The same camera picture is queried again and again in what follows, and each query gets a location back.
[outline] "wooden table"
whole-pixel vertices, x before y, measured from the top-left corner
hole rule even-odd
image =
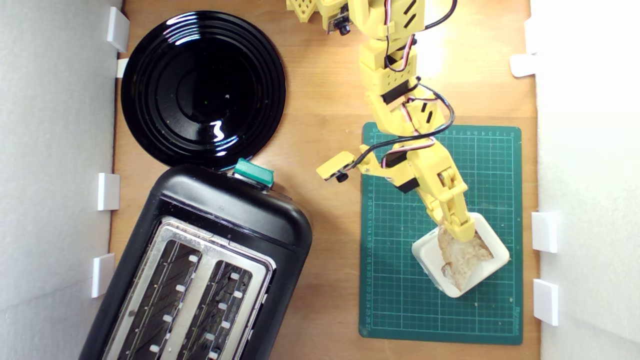
[[[428,1],[435,19],[449,0]],[[537,206],[536,105],[532,79],[514,79],[509,56],[524,51],[526,0],[460,1],[454,16],[420,40],[423,79],[456,109],[459,124],[522,128],[524,196],[524,342],[518,347],[364,339],[358,335],[360,181],[325,183],[315,168],[341,150],[357,152],[362,124],[372,119],[358,75],[358,31],[325,35],[320,18],[300,24],[284,0],[125,0],[129,49],[155,25],[193,10],[221,10],[260,27],[278,47],[287,71],[287,105],[278,131],[255,157],[276,172],[286,192],[312,216],[314,242],[287,311],[272,359],[539,359],[540,323],[532,314],[529,213]],[[118,102],[114,171],[121,175],[111,252],[129,238],[154,181],[166,167],[134,141]]]

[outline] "cutting mat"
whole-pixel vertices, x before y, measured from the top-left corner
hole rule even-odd
[[[393,138],[365,124],[367,145]],[[522,158],[520,129],[452,126],[438,136],[469,186],[470,211],[484,215],[511,260],[487,280],[452,299],[436,289],[411,253],[435,228],[415,192],[362,177],[360,334],[459,343],[522,343]],[[381,158],[388,149],[378,149]]]

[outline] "white bowl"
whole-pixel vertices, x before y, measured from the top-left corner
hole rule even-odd
[[[507,250],[484,217],[479,213],[470,213],[469,215],[474,219],[476,231],[493,254],[493,259],[478,264],[473,274],[471,274],[469,281],[467,281],[467,287],[463,288],[462,291],[458,290],[458,288],[442,274],[444,259],[442,258],[442,251],[438,246],[438,228],[430,231],[420,240],[413,243],[411,247],[413,256],[415,256],[415,259],[420,263],[424,272],[429,275],[429,278],[436,287],[449,297],[455,298],[462,296],[462,294],[471,290],[475,285],[478,285],[482,280],[485,280],[489,275],[509,262],[509,250]]]

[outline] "bread slice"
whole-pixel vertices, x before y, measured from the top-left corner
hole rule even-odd
[[[463,243],[451,236],[443,226],[440,226],[438,245],[445,263],[442,267],[442,275],[460,291],[463,291],[478,265],[483,261],[493,259],[493,254],[477,231],[470,241]]]

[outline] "yellow robotic arm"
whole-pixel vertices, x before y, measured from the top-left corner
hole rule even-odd
[[[287,0],[287,8],[306,22],[312,12],[323,18],[328,33],[346,35],[355,25],[370,40],[360,47],[360,77],[367,92],[365,100],[378,129],[399,138],[368,147],[361,155],[343,151],[322,164],[317,173],[342,182],[347,171],[357,168],[363,174],[381,176],[403,192],[416,191],[429,216],[459,241],[475,234],[473,218],[464,199],[467,185],[451,155],[432,136],[446,130],[454,113],[436,91],[420,83],[416,75],[417,57],[414,34],[448,18],[456,6],[439,21],[424,25],[424,0]],[[439,102],[449,109],[445,120]],[[373,149],[393,144],[378,162]]]

